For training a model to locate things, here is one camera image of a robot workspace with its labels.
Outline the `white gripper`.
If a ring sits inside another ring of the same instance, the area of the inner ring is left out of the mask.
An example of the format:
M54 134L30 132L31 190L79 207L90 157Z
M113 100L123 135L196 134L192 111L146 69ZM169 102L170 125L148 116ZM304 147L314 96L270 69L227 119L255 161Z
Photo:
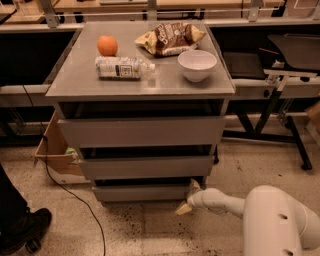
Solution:
M183 215L194 209L199 209L203 207L202 195L203 191L201 190L200 184L193 178L190 179L189 190L191 191L187 196L187 202L183 201L175 213L177 215Z

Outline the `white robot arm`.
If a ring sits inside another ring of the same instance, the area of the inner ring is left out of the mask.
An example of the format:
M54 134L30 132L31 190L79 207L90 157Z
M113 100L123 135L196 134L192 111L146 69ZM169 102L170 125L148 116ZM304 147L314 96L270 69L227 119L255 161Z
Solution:
M241 218L243 256L303 256L320 247L320 216L273 186L258 186L242 199L215 188L203 189L192 180L176 213L194 209L229 212Z

